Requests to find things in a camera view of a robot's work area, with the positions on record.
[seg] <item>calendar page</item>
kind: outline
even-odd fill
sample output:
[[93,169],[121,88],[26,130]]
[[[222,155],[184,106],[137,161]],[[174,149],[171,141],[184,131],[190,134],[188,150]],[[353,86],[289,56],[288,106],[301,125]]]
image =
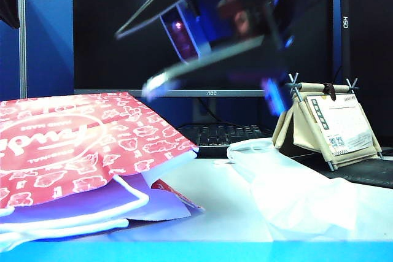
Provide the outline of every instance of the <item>calendar page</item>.
[[372,145],[372,133],[354,94],[308,96],[307,102],[333,155]]

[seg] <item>monitor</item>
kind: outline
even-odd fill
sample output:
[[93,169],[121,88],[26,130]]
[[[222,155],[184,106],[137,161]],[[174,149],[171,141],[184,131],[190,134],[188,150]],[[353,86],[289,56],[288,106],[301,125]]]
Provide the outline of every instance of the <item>monitor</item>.
[[[162,69],[181,62],[179,51],[168,36],[165,16],[132,35],[117,40],[115,32],[146,0],[74,0],[74,88],[76,93],[126,90],[140,96],[149,77]],[[204,12],[205,27],[211,25],[209,12]],[[208,29],[210,47],[225,42],[225,30]],[[332,78],[332,0],[323,0],[302,15],[292,27],[295,42],[285,52],[264,51],[245,61],[234,60],[232,66],[245,63],[271,63],[284,59],[288,72],[299,72],[299,81],[329,82]],[[263,96],[258,81],[229,81],[219,72],[164,96]]]
[[393,0],[342,0],[343,78],[358,78],[357,97],[379,143],[393,145]]

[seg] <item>black keyboard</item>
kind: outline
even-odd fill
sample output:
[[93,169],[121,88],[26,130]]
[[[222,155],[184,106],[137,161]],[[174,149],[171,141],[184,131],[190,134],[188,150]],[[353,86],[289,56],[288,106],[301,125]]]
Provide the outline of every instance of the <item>black keyboard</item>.
[[198,158],[226,158],[227,148],[232,143],[271,137],[257,125],[187,125],[177,130],[199,146]]

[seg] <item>qr code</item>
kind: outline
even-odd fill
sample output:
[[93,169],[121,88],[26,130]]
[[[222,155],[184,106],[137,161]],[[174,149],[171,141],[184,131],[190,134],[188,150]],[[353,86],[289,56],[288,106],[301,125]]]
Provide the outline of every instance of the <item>qr code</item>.
[[329,138],[332,147],[343,147],[345,145],[343,138],[341,136]]

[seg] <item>white desk surface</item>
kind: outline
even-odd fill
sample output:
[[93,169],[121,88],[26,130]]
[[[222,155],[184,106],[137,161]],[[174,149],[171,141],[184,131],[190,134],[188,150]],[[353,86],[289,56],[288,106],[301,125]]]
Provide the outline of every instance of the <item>white desk surface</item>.
[[[247,182],[224,160],[195,159],[163,178],[174,189],[203,206],[205,212],[165,222],[133,222],[128,229],[92,236],[81,241],[234,241],[270,242],[269,229],[260,215]],[[391,241],[393,239],[393,190],[358,185],[356,229],[333,227],[310,241]]]

